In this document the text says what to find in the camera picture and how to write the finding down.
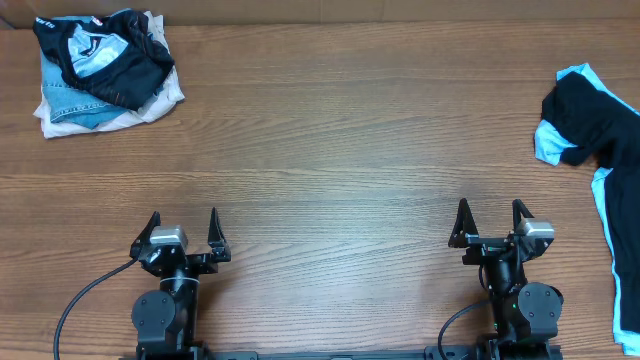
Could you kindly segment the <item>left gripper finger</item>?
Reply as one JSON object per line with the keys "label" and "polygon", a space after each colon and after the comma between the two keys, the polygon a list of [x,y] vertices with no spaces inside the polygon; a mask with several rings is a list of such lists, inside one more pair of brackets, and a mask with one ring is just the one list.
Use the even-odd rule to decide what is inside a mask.
{"label": "left gripper finger", "polygon": [[145,225],[141,233],[136,237],[132,245],[142,246],[144,244],[148,244],[150,242],[152,231],[154,230],[155,227],[159,226],[160,224],[161,224],[160,213],[157,211],[154,211],[149,221],[147,222],[147,224]]}
{"label": "left gripper finger", "polygon": [[207,242],[212,249],[225,248],[228,246],[220,224],[219,214],[215,207],[211,210]]}

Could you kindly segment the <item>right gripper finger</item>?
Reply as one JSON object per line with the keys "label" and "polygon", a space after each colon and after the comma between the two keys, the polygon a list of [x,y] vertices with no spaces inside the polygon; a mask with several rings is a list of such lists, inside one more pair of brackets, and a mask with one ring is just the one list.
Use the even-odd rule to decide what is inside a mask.
{"label": "right gripper finger", "polygon": [[520,199],[512,202],[512,220],[513,230],[523,231],[530,219],[533,218],[532,213]]}
{"label": "right gripper finger", "polygon": [[479,239],[478,230],[466,198],[459,201],[449,247],[470,247]]}

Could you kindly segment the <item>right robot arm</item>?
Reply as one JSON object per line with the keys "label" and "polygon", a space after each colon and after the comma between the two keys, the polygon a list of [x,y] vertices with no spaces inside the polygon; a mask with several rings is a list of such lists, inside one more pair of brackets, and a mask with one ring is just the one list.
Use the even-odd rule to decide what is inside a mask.
{"label": "right robot arm", "polygon": [[558,321],[564,297],[555,287],[530,282],[524,263],[541,257],[555,238],[549,221],[532,215],[524,203],[512,202],[511,231],[503,237],[482,237],[466,199],[459,201],[448,246],[465,251],[462,263],[476,266],[483,301],[469,305],[451,316],[437,339],[438,352],[446,358],[442,345],[447,328],[459,317],[485,305],[491,307],[493,334],[480,335],[468,352],[471,359],[542,360],[560,359],[561,350],[550,344],[558,335]]}

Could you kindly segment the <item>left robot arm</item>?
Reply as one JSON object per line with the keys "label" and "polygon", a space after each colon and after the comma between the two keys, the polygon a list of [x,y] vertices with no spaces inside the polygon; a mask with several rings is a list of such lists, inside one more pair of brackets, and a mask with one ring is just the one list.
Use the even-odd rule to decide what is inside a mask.
{"label": "left robot arm", "polygon": [[159,279],[159,288],[142,294],[132,307],[138,359],[214,357],[208,345],[195,336],[199,277],[217,273],[220,263],[231,260],[216,209],[211,211],[207,243],[208,252],[189,254],[184,229],[163,226],[157,212],[132,243],[130,256]]}

